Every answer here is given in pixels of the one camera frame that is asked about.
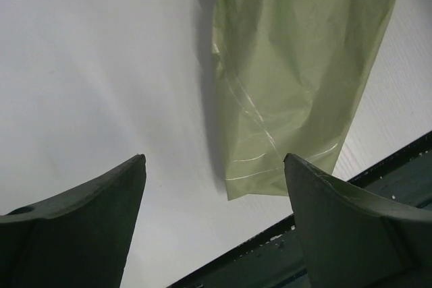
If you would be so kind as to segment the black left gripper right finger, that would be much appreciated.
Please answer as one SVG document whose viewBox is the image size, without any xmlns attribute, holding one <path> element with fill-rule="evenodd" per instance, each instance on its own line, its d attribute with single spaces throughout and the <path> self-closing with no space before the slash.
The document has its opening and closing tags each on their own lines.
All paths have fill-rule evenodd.
<svg viewBox="0 0 432 288">
<path fill-rule="evenodd" d="M 431 211 L 284 160 L 295 229 L 312 287 L 430 287 Z"/>
</svg>

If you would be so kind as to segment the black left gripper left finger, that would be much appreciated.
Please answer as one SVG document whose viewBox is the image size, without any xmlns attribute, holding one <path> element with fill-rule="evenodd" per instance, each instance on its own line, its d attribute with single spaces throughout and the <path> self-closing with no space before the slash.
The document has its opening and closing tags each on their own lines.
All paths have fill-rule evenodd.
<svg viewBox="0 0 432 288">
<path fill-rule="evenodd" d="M 1 216 L 2 287 L 119 287 L 146 183 L 137 154 Z"/>
</svg>

